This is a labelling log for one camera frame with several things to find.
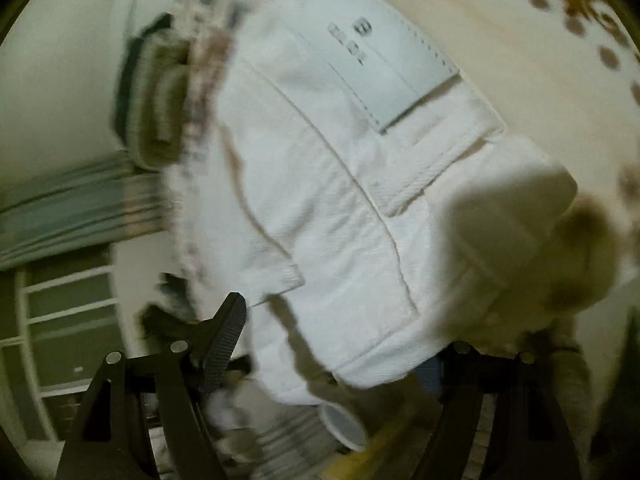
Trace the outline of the olive green towel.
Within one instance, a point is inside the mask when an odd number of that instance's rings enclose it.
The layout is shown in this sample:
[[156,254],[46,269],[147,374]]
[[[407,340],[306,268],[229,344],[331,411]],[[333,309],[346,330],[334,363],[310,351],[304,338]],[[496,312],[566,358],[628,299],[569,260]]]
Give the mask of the olive green towel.
[[190,42],[160,14],[131,38],[120,66],[113,128],[141,169],[160,171],[178,162],[189,79]]

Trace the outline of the white pants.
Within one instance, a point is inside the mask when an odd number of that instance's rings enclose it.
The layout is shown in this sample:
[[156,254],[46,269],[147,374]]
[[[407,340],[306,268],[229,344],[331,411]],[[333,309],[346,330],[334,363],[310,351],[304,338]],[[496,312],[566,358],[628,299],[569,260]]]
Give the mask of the white pants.
[[195,295],[239,292],[277,401],[405,376],[478,324],[576,194],[386,0],[175,0],[167,176]]

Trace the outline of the floral fleece blanket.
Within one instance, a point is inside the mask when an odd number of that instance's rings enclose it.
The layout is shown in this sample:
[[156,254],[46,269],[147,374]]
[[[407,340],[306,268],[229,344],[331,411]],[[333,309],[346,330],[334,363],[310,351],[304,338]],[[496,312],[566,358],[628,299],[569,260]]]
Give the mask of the floral fleece blanket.
[[[576,184],[540,252],[457,339],[512,347],[596,304],[632,274],[626,236],[638,218],[624,181],[639,146],[638,73],[634,51],[608,36],[620,20],[597,4],[602,23],[580,24],[564,14],[567,0],[386,1],[422,26],[504,124]],[[209,318],[228,292],[198,297],[186,276],[198,313]]]

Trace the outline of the white cup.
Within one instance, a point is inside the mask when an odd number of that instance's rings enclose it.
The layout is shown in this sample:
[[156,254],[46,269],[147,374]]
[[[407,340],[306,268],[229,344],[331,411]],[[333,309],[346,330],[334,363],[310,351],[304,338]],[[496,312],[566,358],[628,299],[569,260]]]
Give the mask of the white cup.
[[363,452],[368,445],[368,434],[360,419],[342,404],[326,402],[318,407],[322,424],[342,445],[352,451]]

